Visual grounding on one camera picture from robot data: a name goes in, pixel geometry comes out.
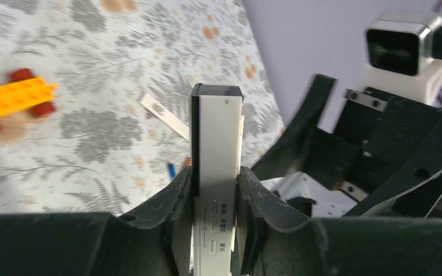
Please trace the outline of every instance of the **flower pattern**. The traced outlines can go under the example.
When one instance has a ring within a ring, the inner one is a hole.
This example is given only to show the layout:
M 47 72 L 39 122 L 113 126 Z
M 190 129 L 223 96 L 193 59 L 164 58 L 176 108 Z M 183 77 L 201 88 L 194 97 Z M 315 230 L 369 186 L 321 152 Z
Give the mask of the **flower pattern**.
M 165 187 L 189 144 L 143 93 L 188 124 L 195 83 L 240 86 L 244 166 L 283 128 L 239 0 L 0 0 L 0 85 L 20 67 L 59 84 L 58 111 L 0 118 L 0 213 L 121 214 Z

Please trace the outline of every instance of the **camera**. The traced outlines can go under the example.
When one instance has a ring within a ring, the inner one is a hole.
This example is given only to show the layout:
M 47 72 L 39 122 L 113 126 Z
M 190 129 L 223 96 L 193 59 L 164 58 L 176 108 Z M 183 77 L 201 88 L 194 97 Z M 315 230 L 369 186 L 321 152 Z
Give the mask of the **camera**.
M 441 17 L 432 11 L 387 10 L 367 29 L 370 65 L 415 76 L 433 61 L 433 35 Z

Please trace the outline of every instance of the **gray wall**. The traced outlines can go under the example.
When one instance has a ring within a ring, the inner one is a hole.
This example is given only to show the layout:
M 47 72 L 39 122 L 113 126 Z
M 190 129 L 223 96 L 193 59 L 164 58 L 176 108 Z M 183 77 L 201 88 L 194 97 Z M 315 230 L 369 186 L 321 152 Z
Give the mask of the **gray wall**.
M 332 129 L 342 94 L 366 63 L 365 28 L 384 9 L 429 10 L 435 0 L 244 0 L 262 60 L 287 124 L 316 73 L 339 80 L 320 126 Z

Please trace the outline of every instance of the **tablecloth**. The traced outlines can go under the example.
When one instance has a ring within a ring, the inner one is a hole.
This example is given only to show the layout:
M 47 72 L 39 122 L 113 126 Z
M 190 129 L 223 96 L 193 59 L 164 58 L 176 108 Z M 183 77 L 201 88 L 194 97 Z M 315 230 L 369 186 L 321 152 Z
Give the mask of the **tablecloth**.
M 121 214 L 165 187 L 189 146 L 143 93 L 188 124 L 195 83 L 240 86 L 244 166 L 283 129 L 238 0 L 0 0 L 0 85 L 18 68 L 59 85 L 57 112 L 0 118 L 0 213 Z

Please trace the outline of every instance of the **yellow block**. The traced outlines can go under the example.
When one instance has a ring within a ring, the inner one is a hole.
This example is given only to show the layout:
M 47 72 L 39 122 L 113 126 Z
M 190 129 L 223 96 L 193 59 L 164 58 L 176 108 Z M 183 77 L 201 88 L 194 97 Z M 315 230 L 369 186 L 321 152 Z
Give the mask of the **yellow block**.
M 0 117 L 51 101 L 55 88 L 40 77 L 0 86 Z

